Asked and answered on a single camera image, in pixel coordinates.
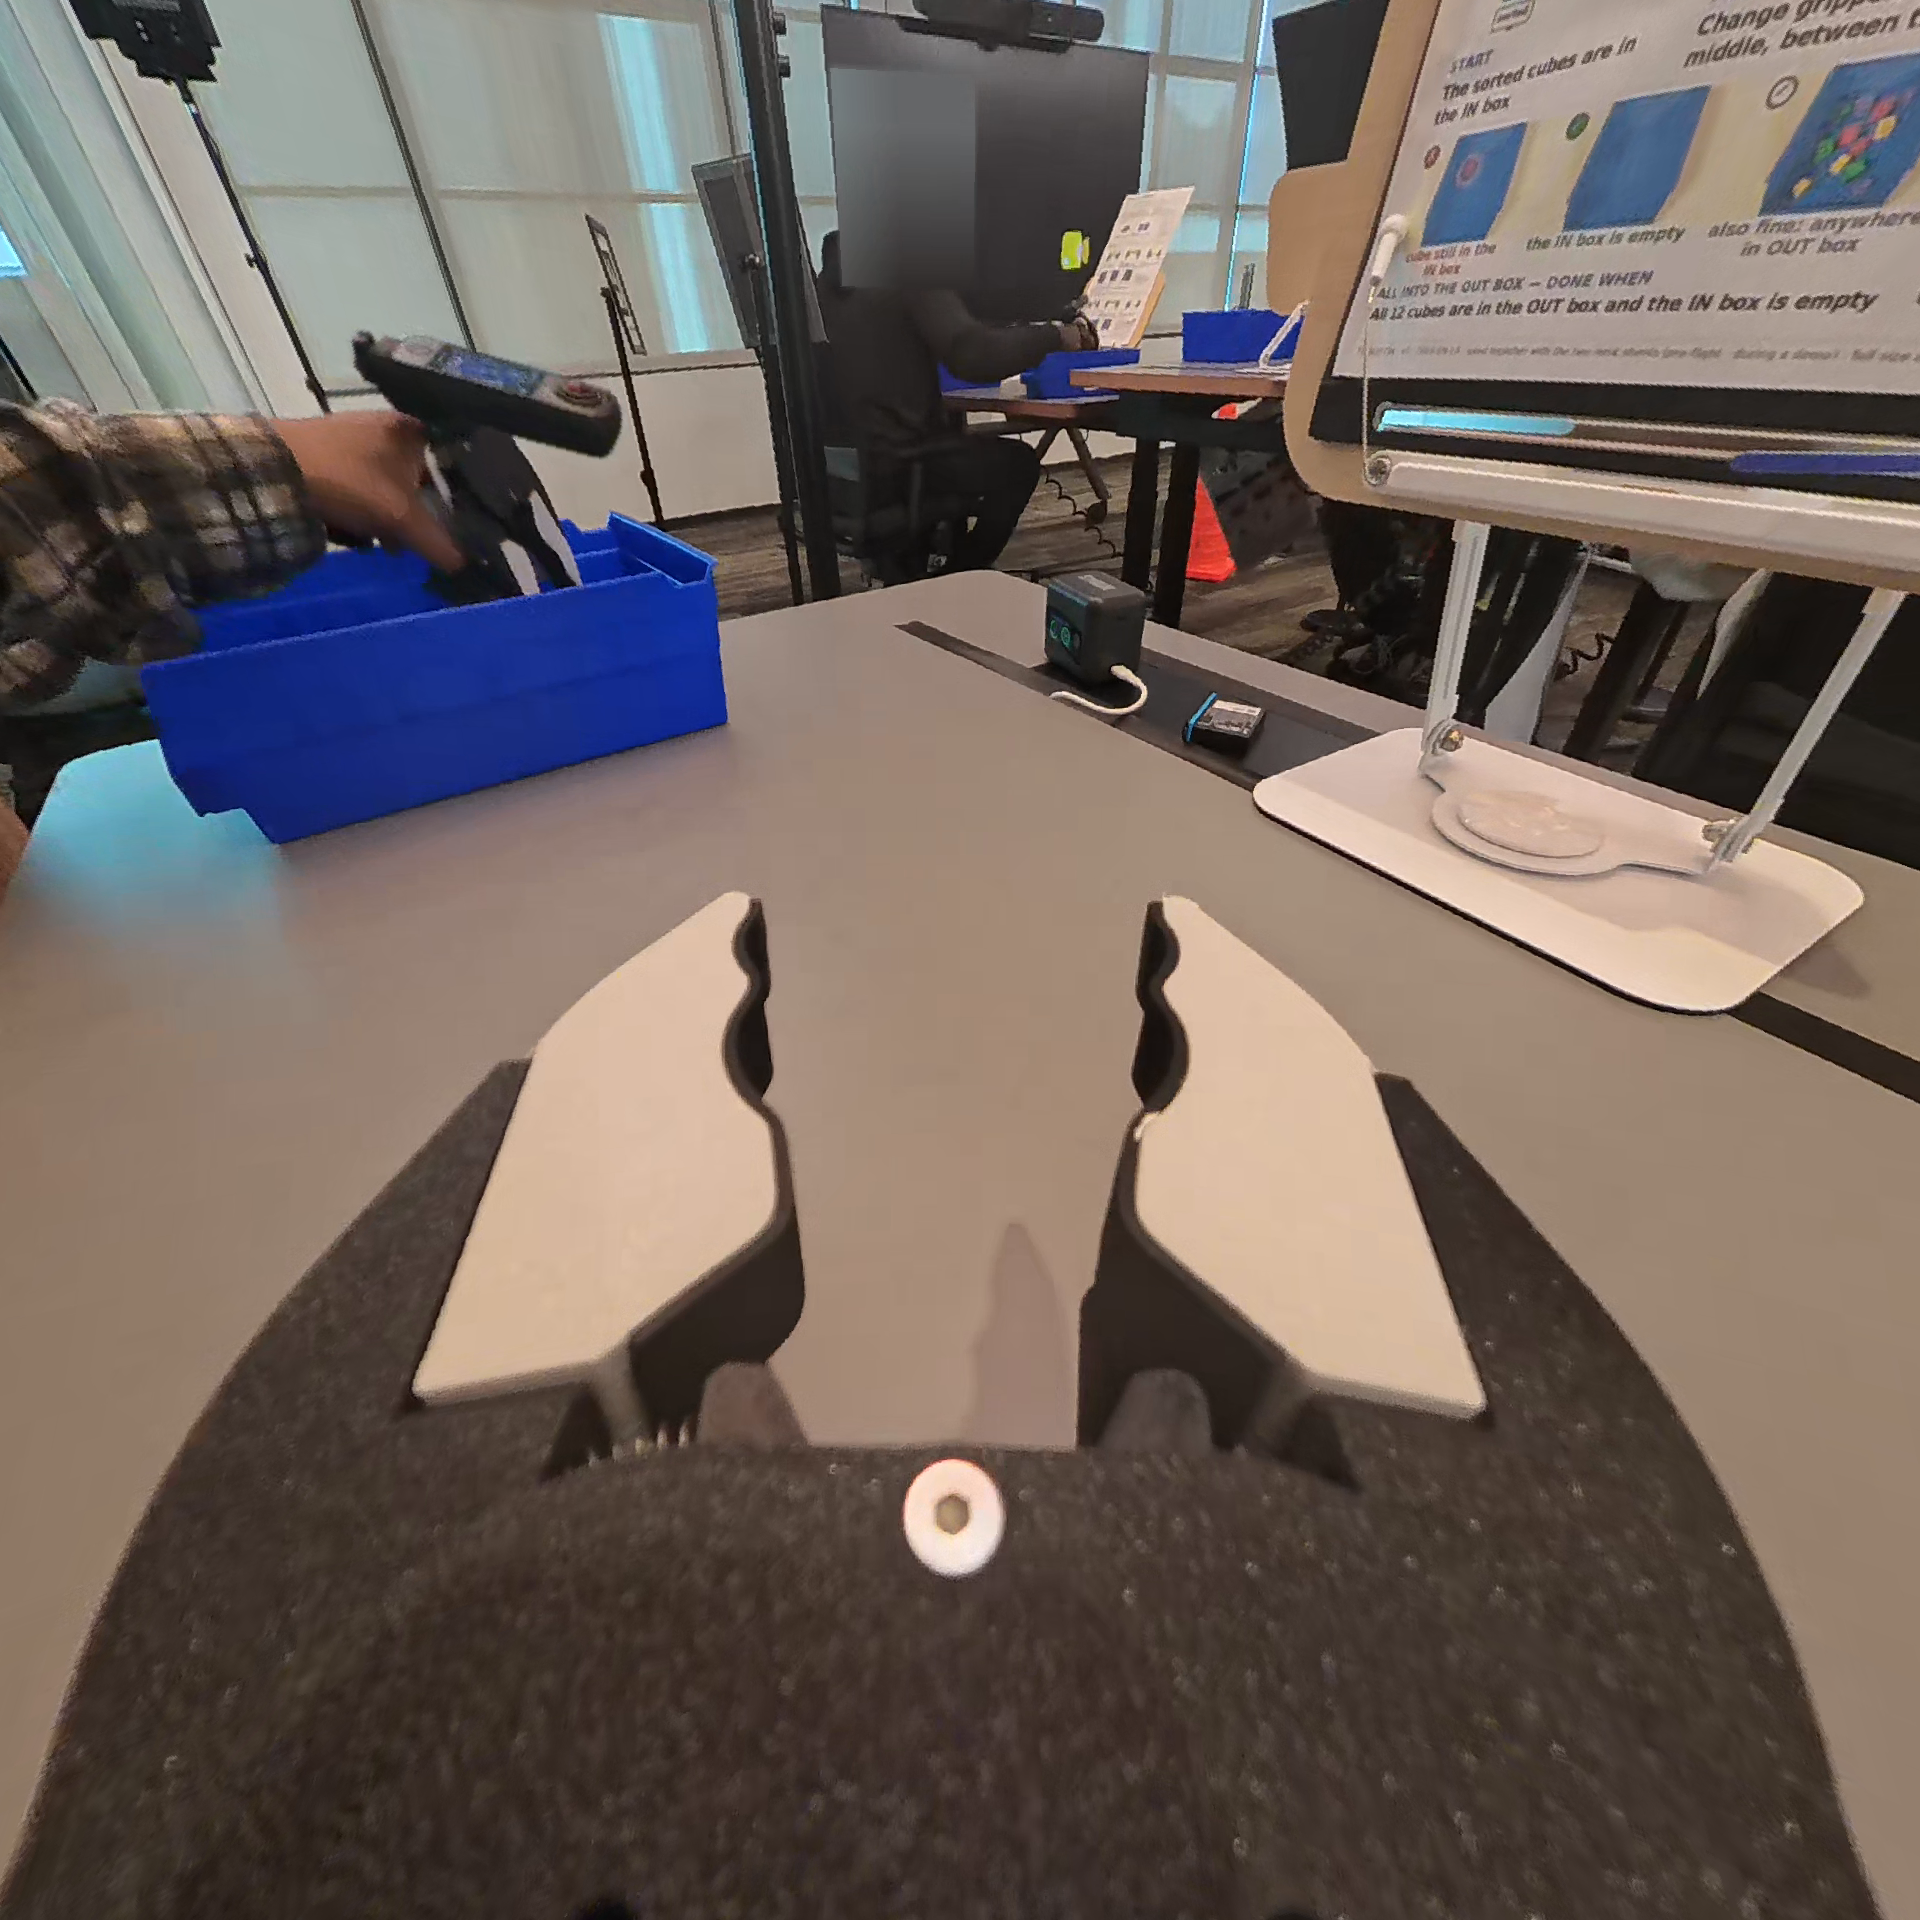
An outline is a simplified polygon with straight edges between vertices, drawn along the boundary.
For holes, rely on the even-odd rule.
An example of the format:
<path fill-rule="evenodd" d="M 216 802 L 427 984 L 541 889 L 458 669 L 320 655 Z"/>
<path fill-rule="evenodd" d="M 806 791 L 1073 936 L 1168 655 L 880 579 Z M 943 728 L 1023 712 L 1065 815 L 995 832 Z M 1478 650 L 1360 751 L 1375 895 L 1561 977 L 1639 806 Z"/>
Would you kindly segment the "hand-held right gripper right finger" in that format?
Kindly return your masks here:
<path fill-rule="evenodd" d="M 1487 1411 L 1366 1052 L 1186 896 L 1140 939 L 1140 1112 L 1075 1336 L 1075 1440 L 1144 1375 L 1183 1375 L 1217 1450 L 1301 1415 Z"/>

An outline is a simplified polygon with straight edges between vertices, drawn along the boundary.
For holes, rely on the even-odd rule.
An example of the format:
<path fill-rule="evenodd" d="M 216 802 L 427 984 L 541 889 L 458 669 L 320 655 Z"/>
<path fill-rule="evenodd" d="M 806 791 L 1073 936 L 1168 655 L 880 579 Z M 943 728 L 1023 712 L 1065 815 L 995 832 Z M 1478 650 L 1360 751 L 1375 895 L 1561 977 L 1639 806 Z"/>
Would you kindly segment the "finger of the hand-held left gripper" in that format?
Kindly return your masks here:
<path fill-rule="evenodd" d="M 516 597 L 581 586 L 571 539 L 533 472 L 512 472 L 502 483 L 501 563 Z"/>
<path fill-rule="evenodd" d="M 488 515 L 456 501 L 446 513 L 446 533 L 458 548 L 454 569 L 437 569 L 437 599 L 446 605 L 488 605 L 520 597 L 520 548 L 502 539 L 504 528 Z"/>

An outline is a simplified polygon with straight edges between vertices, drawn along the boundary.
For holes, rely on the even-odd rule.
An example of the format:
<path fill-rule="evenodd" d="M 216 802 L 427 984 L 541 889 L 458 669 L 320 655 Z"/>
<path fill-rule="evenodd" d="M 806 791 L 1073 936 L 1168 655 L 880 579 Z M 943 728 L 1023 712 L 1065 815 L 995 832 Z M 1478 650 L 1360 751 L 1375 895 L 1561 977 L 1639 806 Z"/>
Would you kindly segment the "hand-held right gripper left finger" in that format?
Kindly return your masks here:
<path fill-rule="evenodd" d="M 764 908 L 728 893 L 533 1047 L 415 1364 L 420 1407 L 569 1389 L 617 1443 L 692 1439 L 802 1312 Z"/>

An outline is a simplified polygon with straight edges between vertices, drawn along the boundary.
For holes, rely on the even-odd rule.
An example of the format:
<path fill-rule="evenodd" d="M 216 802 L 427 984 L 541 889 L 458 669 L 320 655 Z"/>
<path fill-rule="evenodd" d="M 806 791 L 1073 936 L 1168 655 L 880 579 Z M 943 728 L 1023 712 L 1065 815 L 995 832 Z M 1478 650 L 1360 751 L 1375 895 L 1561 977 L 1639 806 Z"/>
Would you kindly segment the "blue plastic bin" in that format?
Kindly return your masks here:
<path fill-rule="evenodd" d="M 171 781 L 273 844 L 728 722 L 714 563 L 645 522 L 563 524 L 577 587 L 466 608 L 423 564 L 329 550 L 199 614 L 140 672 Z"/>
<path fill-rule="evenodd" d="M 1265 307 L 1189 309 L 1183 314 L 1183 365 L 1282 366 L 1299 349 L 1306 304 L 1288 314 Z"/>
<path fill-rule="evenodd" d="M 1001 380 L 975 383 L 937 365 L 942 396 L 953 407 L 1002 413 L 1009 406 L 1091 406 L 1117 396 L 1111 374 L 1140 365 L 1136 349 L 1056 350 Z"/>

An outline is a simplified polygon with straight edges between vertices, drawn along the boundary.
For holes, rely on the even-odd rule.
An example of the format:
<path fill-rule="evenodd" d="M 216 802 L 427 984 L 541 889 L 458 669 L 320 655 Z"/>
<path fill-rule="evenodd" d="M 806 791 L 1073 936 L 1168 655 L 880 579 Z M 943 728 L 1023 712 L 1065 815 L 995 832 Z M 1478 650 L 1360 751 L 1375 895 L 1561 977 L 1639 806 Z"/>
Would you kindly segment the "person's left hand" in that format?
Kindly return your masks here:
<path fill-rule="evenodd" d="M 331 545 L 405 548 L 432 571 L 464 569 L 458 545 L 424 501 L 427 445 L 417 422 L 357 413 L 274 420 L 273 429 Z"/>

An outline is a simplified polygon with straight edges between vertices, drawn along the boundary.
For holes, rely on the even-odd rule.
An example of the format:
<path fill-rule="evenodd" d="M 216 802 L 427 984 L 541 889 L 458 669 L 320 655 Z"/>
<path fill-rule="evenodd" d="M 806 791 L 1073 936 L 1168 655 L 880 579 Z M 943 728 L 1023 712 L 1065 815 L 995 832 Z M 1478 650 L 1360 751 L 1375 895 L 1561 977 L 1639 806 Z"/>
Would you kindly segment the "grey monitor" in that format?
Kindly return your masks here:
<path fill-rule="evenodd" d="M 692 176 L 741 344 L 759 365 L 766 365 L 775 340 L 775 307 L 756 214 L 755 166 L 748 155 L 731 155 L 695 164 Z"/>

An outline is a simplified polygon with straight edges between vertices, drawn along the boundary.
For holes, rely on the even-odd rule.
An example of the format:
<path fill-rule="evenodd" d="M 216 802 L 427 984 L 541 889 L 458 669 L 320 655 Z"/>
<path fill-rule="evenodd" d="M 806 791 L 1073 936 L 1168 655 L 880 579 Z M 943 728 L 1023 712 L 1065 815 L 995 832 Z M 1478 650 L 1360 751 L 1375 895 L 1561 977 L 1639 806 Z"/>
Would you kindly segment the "black office chair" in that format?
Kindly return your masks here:
<path fill-rule="evenodd" d="M 933 445 L 907 449 L 827 445 L 822 472 L 836 548 L 883 587 L 925 579 L 937 518 L 925 464 Z"/>

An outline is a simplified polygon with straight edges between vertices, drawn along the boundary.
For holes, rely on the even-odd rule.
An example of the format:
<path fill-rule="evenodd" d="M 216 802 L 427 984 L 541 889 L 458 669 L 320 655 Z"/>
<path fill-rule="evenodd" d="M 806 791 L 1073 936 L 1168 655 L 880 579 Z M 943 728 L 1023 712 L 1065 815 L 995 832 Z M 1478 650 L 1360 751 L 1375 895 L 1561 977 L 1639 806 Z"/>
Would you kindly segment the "wooden table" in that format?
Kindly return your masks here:
<path fill-rule="evenodd" d="M 1075 515 L 1101 553 L 1101 564 L 1117 573 L 1123 550 L 1114 537 L 1123 536 L 1123 517 L 1114 513 L 1114 491 L 1107 479 L 1107 458 L 1099 455 L 1091 441 L 1107 432 L 1117 396 L 1093 392 L 1070 399 L 1034 399 L 1018 383 L 1006 387 L 950 387 L 943 389 L 948 420 L 962 425 L 974 440 L 1029 441 L 1041 462 L 1041 480 Z M 1051 454 L 1062 445 L 1087 484 L 1089 497 L 1078 501 L 1051 472 Z"/>
<path fill-rule="evenodd" d="M 1151 623 L 1177 631 L 1197 517 L 1200 454 L 1259 454 L 1291 476 L 1282 438 L 1288 368 L 1133 365 L 1070 374 L 1106 393 L 1106 430 L 1130 440 L 1122 577 L 1151 599 Z"/>

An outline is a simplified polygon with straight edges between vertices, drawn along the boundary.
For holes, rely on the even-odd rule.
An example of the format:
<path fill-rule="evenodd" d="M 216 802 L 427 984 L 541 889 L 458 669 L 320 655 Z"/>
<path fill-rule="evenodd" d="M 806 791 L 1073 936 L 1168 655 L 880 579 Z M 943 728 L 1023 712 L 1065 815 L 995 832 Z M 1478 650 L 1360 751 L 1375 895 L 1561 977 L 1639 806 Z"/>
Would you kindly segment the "black charging box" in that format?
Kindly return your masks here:
<path fill-rule="evenodd" d="M 1081 690 L 1136 675 L 1148 599 L 1102 571 L 1067 571 L 1046 583 L 1044 660 Z"/>

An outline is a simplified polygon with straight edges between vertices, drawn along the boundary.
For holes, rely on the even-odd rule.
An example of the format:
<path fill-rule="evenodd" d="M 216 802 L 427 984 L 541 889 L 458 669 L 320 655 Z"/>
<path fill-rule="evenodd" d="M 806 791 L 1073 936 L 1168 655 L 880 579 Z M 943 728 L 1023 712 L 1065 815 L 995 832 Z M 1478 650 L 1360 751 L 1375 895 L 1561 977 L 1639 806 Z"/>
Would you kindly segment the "printed sign card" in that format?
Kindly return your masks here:
<path fill-rule="evenodd" d="M 1136 349 L 1165 285 L 1165 266 L 1191 198 L 1189 186 L 1133 192 L 1081 294 L 1099 349 Z"/>

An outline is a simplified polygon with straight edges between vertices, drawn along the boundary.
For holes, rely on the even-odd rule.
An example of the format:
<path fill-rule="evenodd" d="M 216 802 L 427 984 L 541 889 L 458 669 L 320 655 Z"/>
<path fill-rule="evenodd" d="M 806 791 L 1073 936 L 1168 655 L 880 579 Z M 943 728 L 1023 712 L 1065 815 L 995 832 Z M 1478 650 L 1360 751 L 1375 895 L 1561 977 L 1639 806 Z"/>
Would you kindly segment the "grey patterned box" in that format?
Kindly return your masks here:
<path fill-rule="evenodd" d="M 1200 454 L 1198 480 L 1234 571 L 1294 561 L 1319 547 L 1321 504 L 1282 454 L 1207 449 Z"/>

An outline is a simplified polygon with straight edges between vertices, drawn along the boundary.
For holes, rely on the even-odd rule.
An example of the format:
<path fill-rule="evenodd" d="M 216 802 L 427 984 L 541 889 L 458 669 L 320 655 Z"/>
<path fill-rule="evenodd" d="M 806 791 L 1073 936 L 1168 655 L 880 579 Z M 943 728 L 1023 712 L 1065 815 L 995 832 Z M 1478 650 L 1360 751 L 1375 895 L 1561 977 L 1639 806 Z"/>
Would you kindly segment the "white stand with instruction board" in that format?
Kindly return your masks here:
<path fill-rule="evenodd" d="M 1914 440 L 1918 4 L 1390 4 L 1273 189 L 1321 493 L 1914 594 L 1914 480 L 1451 440 L 1366 404 Z"/>

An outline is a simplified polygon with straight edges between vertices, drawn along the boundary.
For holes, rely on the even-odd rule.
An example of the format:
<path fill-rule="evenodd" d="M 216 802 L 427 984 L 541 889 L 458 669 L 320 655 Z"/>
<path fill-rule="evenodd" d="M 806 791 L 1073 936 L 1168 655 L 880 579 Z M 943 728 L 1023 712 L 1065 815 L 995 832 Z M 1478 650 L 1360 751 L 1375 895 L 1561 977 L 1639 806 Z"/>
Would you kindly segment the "silver light bar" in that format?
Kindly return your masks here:
<path fill-rule="evenodd" d="M 1877 434 L 1821 434 L 1802 429 L 1662 423 L 1597 414 L 1519 414 L 1470 407 L 1366 404 L 1363 440 L 1451 440 L 1481 447 L 1616 454 L 1707 464 L 1738 479 L 1821 483 L 1912 483 L 1918 441 Z"/>

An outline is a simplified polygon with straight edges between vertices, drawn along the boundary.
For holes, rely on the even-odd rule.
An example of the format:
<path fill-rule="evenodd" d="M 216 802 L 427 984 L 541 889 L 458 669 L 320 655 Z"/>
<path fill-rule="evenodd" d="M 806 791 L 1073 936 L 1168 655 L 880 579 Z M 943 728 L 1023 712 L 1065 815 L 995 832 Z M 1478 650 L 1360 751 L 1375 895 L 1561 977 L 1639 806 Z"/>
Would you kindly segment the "black metal post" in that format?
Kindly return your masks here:
<path fill-rule="evenodd" d="M 731 21 L 766 258 L 771 304 L 766 333 L 779 375 L 804 579 L 814 600 L 830 600 L 841 591 L 841 566 L 830 524 L 825 430 L 811 350 L 811 266 L 804 252 L 783 95 L 785 26 L 771 2 L 735 2 Z"/>

